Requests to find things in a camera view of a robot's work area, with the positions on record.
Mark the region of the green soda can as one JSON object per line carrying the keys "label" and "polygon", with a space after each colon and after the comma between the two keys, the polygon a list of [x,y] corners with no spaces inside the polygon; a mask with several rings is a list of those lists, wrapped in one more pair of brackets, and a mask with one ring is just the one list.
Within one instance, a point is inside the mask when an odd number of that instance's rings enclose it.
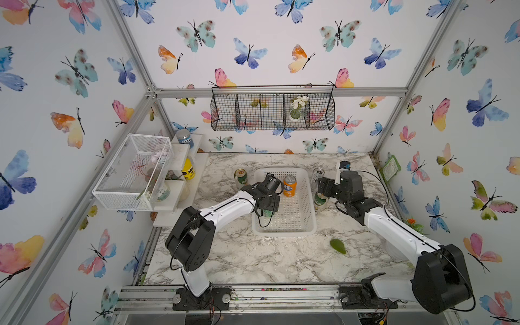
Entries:
{"label": "green soda can", "polygon": [[266,217],[268,219],[272,218],[272,216],[274,215],[274,212],[273,211],[270,211],[270,210],[267,210],[267,209],[264,209],[262,211],[262,216],[263,217]]}

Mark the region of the orange Fanta can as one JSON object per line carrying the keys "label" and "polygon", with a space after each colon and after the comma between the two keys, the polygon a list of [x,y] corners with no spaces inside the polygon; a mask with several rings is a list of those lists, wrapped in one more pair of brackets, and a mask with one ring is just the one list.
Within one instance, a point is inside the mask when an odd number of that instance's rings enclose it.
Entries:
{"label": "orange Fanta can", "polygon": [[283,181],[283,195],[294,197],[297,190],[297,179],[294,175],[286,175]]}

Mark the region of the green gold-top can white band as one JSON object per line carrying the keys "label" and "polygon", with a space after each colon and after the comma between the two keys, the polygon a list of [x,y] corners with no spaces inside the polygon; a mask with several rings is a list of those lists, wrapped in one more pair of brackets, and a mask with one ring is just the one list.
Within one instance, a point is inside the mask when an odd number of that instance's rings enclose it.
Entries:
{"label": "green gold-top can white band", "polygon": [[314,208],[316,212],[323,211],[326,208],[329,199],[321,194],[316,192],[314,195]]}

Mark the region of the green gold-top beer can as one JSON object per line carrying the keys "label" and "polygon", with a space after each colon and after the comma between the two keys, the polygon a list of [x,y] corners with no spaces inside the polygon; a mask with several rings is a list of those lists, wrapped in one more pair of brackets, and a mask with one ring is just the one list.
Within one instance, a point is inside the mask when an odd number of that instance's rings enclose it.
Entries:
{"label": "green gold-top beer can", "polygon": [[245,169],[237,169],[234,172],[234,181],[238,189],[249,184],[248,173]]}

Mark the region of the white silver tall can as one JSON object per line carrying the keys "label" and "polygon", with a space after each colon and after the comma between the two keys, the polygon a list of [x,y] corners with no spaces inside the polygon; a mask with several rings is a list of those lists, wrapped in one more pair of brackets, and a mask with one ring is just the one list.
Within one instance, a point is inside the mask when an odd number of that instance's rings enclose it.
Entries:
{"label": "white silver tall can", "polygon": [[311,186],[311,193],[315,195],[315,193],[318,191],[318,184],[321,178],[324,177],[324,170],[321,167],[317,167],[313,170],[310,186]]}

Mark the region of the white plastic perforated basket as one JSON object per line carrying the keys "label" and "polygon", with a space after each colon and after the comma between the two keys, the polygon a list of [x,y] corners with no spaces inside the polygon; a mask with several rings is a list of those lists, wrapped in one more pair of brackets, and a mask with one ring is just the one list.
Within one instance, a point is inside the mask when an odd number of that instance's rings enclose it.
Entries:
{"label": "white plastic perforated basket", "polygon": [[314,202],[311,195],[310,180],[305,169],[295,167],[274,167],[258,169],[253,180],[264,180],[268,173],[279,180],[294,176],[297,181],[295,196],[280,196],[279,210],[272,217],[252,215],[252,229],[258,236],[303,237],[316,232],[317,222]]}

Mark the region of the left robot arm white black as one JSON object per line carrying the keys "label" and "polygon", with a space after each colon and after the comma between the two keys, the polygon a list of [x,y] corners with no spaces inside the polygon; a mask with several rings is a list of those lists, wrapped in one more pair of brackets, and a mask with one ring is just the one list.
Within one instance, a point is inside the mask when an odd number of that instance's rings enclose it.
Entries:
{"label": "left robot arm white black", "polygon": [[181,265],[187,291],[196,298],[211,288],[204,263],[215,234],[236,219],[254,213],[263,217],[275,214],[280,205],[282,182],[268,173],[263,181],[243,186],[234,196],[205,209],[185,208],[166,239],[165,246],[173,260]]}

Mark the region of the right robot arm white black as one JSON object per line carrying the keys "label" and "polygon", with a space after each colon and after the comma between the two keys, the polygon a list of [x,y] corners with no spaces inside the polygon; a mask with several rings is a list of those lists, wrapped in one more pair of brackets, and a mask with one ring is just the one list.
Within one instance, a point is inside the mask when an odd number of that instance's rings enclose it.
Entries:
{"label": "right robot arm white black", "polygon": [[414,266],[413,276],[407,278],[380,273],[363,279],[363,297],[377,302],[415,302],[431,314],[457,311],[459,304],[476,301],[462,251],[427,238],[366,196],[357,171],[340,169],[334,180],[320,178],[317,192],[334,199],[340,212],[379,235]]}

